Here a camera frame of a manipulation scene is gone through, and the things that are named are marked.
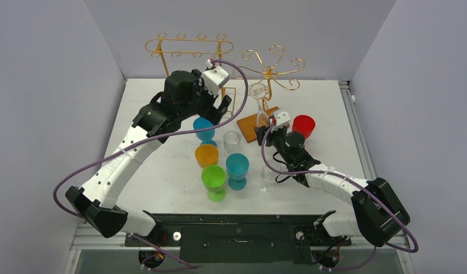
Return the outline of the clear glass tumbler goblet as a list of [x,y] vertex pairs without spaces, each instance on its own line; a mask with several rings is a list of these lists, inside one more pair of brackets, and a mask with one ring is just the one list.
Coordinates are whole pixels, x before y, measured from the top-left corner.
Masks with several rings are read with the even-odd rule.
[[240,152],[241,136],[236,131],[228,131],[223,136],[224,149],[227,155]]

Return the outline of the clear wine glass amber tint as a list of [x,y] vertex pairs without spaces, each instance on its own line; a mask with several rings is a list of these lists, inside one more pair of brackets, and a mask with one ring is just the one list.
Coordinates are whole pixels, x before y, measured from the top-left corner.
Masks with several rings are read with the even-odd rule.
[[249,86],[249,95],[253,97],[257,103],[256,127],[269,126],[269,116],[264,110],[262,103],[266,89],[267,87],[263,83],[254,83]]

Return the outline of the red plastic goblet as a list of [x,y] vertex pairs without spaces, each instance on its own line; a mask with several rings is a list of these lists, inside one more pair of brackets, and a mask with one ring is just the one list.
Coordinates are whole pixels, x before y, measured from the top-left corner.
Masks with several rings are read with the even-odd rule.
[[306,141],[316,127],[315,120],[308,115],[298,115],[293,120],[292,131],[302,134]]

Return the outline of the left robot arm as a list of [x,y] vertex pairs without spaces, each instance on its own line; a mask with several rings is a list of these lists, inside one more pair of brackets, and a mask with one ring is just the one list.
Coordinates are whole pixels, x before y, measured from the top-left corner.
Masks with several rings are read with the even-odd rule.
[[225,97],[218,108],[214,103],[229,79],[229,73],[220,67],[172,72],[163,91],[132,120],[112,158],[80,187],[66,191],[76,212],[105,238],[118,232],[135,233],[147,245],[158,244],[162,230],[155,220],[143,211],[120,208],[118,197],[143,162],[166,142],[167,134],[180,129],[182,121],[199,115],[219,124],[232,100]]

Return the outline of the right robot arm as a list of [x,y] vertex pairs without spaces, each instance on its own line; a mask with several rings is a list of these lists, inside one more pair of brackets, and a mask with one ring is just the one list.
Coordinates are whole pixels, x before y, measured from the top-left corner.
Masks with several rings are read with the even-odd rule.
[[383,178],[359,179],[329,168],[314,159],[304,148],[304,137],[286,128],[272,130],[261,126],[254,129],[261,155],[266,147],[275,154],[286,171],[267,167],[284,174],[308,188],[324,191],[352,206],[351,212],[331,210],[314,221],[314,238],[327,244],[339,237],[363,237],[376,247],[390,245],[390,240],[406,230],[410,217],[390,184]]

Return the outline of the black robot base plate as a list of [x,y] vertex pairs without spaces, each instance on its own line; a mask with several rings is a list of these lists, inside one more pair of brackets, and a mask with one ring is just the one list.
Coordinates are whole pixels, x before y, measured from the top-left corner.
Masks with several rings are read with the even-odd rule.
[[155,213],[148,236],[127,237],[128,247],[176,248],[188,263],[311,263],[311,251],[351,245],[315,228],[318,215],[213,215]]

